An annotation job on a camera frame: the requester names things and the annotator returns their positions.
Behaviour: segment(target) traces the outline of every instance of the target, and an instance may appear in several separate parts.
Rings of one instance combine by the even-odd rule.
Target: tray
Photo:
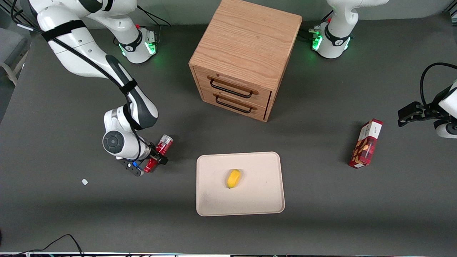
[[[232,169],[239,169],[241,178],[229,189],[226,181]],[[277,153],[202,155],[197,159],[199,215],[272,214],[285,206]]]

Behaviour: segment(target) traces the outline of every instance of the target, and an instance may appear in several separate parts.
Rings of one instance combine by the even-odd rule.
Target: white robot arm
[[[126,167],[131,164],[137,167],[135,161],[151,156],[159,163],[166,163],[166,158],[152,144],[136,134],[136,130],[154,126],[159,117],[157,108],[119,61],[98,47],[80,20],[86,16],[99,21],[116,36],[129,61],[144,62],[155,53],[155,37],[153,32],[138,29],[125,15],[136,8],[136,0],[29,0],[29,3],[44,31],[43,37],[68,71],[84,77],[114,80],[128,99],[128,104],[105,113],[106,132],[102,140],[105,150],[118,160],[126,160],[123,162]],[[85,56],[98,69],[58,41]],[[137,176],[142,174],[139,165],[131,171]]]
[[[431,103],[426,103],[423,93],[423,83],[426,72],[433,66],[443,65],[457,69],[456,65],[434,63],[429,65],[420,79],[420,102],[412,102],[398,111],[398,125],[402,127],[410,122],[436,119],[434,126],[438,136],[457,139],[457,80],[441,91]]]
[[[330,22],[324,21],[309,30],[315,33],[311,49],[325,58],[339,57],[347,49],[350,34],[359,20],[355,8],[383,5],[387,2],[389,0],[327,0],[334,14]]]

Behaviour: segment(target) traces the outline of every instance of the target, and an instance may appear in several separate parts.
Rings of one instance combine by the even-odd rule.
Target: wooden cabinet
[[[301,16],[222,0],[189,66],[203,101],[267,121]]]

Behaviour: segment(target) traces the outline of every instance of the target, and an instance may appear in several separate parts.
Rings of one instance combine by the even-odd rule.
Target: drawer handle
[[[235,92],[235,91],[231,91],[229,89],[225,89],[223,87],[220,87],[220,86],[216,86],[213,84],[214,82],[214,79],[211,79],[211,81],[209,82],[209,84],[211,85],[211,87],[215,88],[215,89],[219,89],[219,90],[222,90],[224,92],[227,92],[227,93],[230,93],[230,94],[233,94],[233,95],[236,95],[236,96],[239,96],[239,97],[243,97],[243,98],[250,98],[252,96],[252,91],[251,93],[249,93],[248,95],[243,95],[243,94],[240,94],[238,92]]]
[[[239,111],[239,112],[250,113],[250,112],[252,111],[252,107],[250,107],[249,110],[246,111],[246,110],[240,109],[240,108],[238,108],[238,107],[231,106],[231,105],[226,104],[226,103],[224,103],[224,102],[218,101],[218,99],[219,99],[219,96],[216,96],[216,103],[218,103],[218,104],[220,104],[220,105],[224,105],[224,106],[226,106],[226,107],[228,107],[228,108],[232,108],[232,109],[237,110],[237,111]]]

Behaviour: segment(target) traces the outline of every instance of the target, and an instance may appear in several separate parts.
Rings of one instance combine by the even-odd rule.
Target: cardboard box
[[[382,126],[383,122],[376,119],[363,125],[349,166],[358,169],[370,164]]]

